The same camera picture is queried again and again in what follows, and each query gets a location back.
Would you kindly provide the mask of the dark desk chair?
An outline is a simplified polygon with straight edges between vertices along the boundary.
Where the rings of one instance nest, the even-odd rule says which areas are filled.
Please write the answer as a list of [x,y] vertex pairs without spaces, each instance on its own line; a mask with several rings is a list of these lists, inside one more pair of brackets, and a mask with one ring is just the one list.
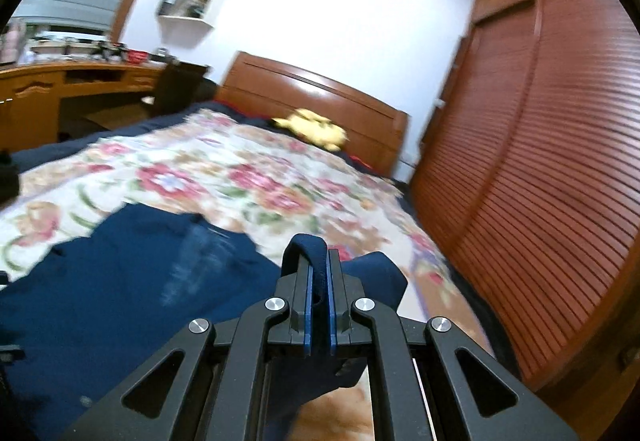
[[186,62],[168,64],[154,86],[149,116],[168,116],[188,108],[207,71],[207,66]]

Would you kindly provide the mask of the navy blue suit jacket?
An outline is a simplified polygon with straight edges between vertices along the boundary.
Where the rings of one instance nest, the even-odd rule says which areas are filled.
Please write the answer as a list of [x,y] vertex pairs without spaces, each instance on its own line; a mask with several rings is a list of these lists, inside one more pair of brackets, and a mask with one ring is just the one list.
[[[273,297],[282,276],[310,265],[310,349],[268,351],[262,439],[270,437],[303,404],[368,370],[363,357],[342,359],[329,349],[331,250],[298,234],[274,263],[243,234],[142,205],[55,246],[1,293],[2,438],[65,440],[68,427],[183,327],[235,320]],[[397,310],[406,283],[390,260],[372,253],[340,262],[368,297]]]

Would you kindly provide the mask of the wooden desk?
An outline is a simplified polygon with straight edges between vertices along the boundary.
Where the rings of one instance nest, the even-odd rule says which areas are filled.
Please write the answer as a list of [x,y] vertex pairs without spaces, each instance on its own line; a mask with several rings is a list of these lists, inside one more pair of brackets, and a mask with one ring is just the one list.
[[1,147],[11,153],[56,141],[66,98],[151,92],[163,66],[53,62],[1,69]]

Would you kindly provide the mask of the floral bed blanket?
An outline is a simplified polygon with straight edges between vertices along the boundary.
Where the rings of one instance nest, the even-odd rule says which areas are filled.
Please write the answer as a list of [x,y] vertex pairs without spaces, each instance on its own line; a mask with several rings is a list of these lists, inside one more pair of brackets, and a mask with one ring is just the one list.
[[172,127],[100,138],[24,173],[11,161],[1,180],[20,184],[1,190],[6,287],[55,246],[85,239],[122,208],[142,205],[197,214],[243,234],[274,263],[298,234],[323,239],[345,262],[381,253],[405,279],[401,315],[419,321],[445,315],[487,343],[480,313],[392,182],[221,112],[200,109]]

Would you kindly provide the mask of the wooden bed headboard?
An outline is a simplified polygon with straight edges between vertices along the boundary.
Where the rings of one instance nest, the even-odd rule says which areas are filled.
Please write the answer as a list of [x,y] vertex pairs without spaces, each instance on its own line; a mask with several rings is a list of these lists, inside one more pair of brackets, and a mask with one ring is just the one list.
[[396,167],[409,120],[402,110],[344,83],[246,52],[236,54],[216,100],[262,118],[309,109],[346,131],[347,154],[387,176]]

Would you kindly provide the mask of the yellow plush toy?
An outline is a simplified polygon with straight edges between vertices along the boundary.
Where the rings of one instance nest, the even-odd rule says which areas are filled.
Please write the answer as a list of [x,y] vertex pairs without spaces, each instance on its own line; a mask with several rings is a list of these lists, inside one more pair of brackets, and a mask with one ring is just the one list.
[[277,127],[291,131],[297,138],[328,152],[339,152],[348,141],[342,127],[309,109],[298,108],[288,117],[273,118],[272,121]]

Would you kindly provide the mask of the wooden louvered wardrobe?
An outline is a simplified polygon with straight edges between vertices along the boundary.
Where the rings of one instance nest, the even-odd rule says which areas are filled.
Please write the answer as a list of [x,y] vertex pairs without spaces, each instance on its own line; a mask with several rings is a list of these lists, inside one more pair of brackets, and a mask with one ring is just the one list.
[[419,218],[585,440],[639,379],[639,34],[619,0],[475,0],[410,182]]

